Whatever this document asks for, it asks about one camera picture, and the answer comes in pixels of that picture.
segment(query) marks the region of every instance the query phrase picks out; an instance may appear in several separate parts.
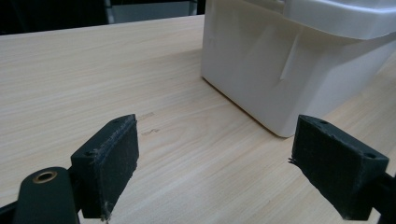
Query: wooden table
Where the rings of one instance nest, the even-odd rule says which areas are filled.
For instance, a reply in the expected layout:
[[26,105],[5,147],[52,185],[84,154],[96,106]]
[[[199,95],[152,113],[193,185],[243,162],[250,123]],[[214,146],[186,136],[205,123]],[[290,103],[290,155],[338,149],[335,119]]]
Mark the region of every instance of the wooden table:
[[[288,163],[293,138],[201,78],[203,26],[197,16],[0,36],[0,206],[135,113],[141,156],[111,223],[352,223]],[[394,175],[396,55],[325,119],[390,157]]]

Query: storage container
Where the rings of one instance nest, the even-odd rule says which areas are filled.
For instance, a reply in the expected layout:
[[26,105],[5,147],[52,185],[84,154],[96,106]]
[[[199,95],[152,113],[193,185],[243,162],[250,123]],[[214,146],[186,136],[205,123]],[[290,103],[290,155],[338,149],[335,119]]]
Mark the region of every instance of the storage container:
[[275,134],[361,91],[396,50],[394,0],[207,0],[202,75]]

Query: light wood tabletop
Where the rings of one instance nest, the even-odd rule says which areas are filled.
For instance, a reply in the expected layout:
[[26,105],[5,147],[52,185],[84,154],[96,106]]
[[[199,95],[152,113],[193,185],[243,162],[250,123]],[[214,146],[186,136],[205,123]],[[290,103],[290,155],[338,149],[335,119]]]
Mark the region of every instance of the light wood tabletop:
[[[140,158],[111,223],[376,223],[341,219],[276,137],[200,73],[204,17],[0,36],[0,206],[29,174],[68,168],[108,121],[136,114]],[[396,54],[325,119],[390,158]],[[82,219],[81,223],[100,223]]]

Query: white plastic container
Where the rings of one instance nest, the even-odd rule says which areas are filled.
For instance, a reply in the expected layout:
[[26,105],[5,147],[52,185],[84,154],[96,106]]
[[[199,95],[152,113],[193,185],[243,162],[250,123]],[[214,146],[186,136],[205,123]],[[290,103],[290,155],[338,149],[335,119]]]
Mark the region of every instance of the white plastic container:
[[394,0],[207,0],[202,75],[272,132],[321,118],[396,50]]

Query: white lid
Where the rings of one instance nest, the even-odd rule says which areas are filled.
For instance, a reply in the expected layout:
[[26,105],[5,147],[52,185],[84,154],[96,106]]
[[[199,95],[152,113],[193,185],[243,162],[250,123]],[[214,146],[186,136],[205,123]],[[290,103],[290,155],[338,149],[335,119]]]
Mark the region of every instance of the white lid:
[[331,35],[372,39],[396,32],[396,0],[245,0]]

